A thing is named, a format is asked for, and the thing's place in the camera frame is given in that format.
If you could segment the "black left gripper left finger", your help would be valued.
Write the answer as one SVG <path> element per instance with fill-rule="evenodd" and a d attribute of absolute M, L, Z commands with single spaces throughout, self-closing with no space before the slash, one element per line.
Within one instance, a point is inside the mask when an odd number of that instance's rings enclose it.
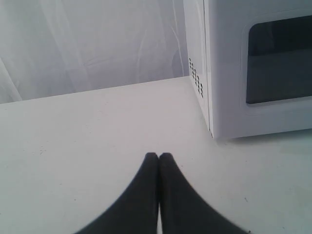
<path fill-rule="evenodd" d="M 120 197 L 79 234 L 156 234 L 159 208 L 158 156 L 147 153 Z"/>

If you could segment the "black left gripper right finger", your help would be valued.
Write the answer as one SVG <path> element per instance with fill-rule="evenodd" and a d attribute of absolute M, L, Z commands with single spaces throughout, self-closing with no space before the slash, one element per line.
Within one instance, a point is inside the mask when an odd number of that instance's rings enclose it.
<path fill-rule="evenodd" d="M 159 157 L 160 213 L 164 234 L 245 234 L 193 189 L 171 153 Z"/>

